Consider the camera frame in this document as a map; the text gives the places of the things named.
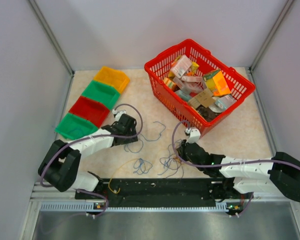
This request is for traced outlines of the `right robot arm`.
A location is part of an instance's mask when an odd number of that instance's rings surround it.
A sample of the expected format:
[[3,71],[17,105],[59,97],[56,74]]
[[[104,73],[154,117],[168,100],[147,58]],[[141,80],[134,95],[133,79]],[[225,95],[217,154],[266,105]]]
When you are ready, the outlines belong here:
[[229,198],[247,193],[281,193],[300,203],[300,161],[285,152],[269,159],[239,159],[208,153],[197,143],[183,140],[175,150],[188,165],[211,178],[230,179],[223,185]]

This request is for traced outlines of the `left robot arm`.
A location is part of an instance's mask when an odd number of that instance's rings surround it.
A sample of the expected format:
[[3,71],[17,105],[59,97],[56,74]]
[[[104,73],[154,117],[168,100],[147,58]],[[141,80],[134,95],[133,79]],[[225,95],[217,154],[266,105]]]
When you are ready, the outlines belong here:
[[136,119],[122,111],[113,124],[90,135],[69,142],[54,141],[38,168],[39,176],[59,192],[79,189],[99,198],[104,191],[101,179],[91,172],[79,172],[80,161],[100,150],[138,141],[136,125]]

